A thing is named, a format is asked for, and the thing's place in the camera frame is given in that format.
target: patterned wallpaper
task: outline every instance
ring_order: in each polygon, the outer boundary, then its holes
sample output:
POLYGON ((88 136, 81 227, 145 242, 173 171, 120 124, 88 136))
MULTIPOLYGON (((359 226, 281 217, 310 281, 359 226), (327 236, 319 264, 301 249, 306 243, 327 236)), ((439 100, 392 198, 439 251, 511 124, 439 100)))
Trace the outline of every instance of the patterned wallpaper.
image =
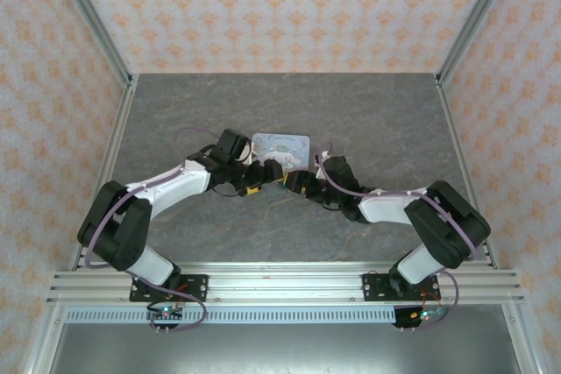
POLYGON ((476 0, 93 0, 133 73, 436 72, 476 0))
POLYGON ((66 267, 122 87, 72 0, 0 0, 0 366, 66 267))
POLYGON ((447 95, 501 263, 522 270, 561 372, 561 0, 497 0, 447 95))

